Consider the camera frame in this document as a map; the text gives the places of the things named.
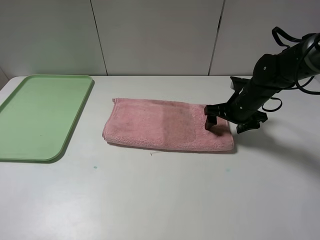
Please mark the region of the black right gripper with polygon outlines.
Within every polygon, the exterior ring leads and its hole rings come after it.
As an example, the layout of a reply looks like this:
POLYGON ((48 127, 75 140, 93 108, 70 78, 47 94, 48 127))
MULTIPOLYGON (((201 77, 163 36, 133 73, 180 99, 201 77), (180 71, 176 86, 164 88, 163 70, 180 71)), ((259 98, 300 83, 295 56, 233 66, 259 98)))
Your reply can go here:
POLYGON ((210 130, 217 125, 218 118, 221 118, 237 124, 236 132, 238 134, 259 129, 260 123, 268 120, 267 114, 259 111, 259 108, 274 94, 274 87, 258 85, 250 79, 241 91, 234 91, 227 102, 205 106, 206 122, 204 127, 206 130, 210 130))

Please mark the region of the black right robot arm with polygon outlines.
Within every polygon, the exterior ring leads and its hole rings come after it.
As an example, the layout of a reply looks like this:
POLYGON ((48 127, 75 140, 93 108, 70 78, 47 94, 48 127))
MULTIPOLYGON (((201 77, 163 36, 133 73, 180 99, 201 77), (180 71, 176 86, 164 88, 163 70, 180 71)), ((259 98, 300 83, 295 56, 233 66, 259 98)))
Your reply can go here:
POLYGON ((268 120, 268 109, 259 109, 284 90, 297 88, 306 94, 319 95, 318 91, 306 90, 299 81, 313 79, 320 73, 320 35, 310 33, 301 39, 292 38, 278 27, 273 29, 272 34, 281 47, 284 44, 279 36, 295 45, 285 45, 279 54, 264 54, 255 64, 250 79, 232 76, 234 93, 230 99, 204 108, 204 127, 207 131, 217 125, 218 118, 236 124, 239 134, 260 128, 260 124, 268 120))

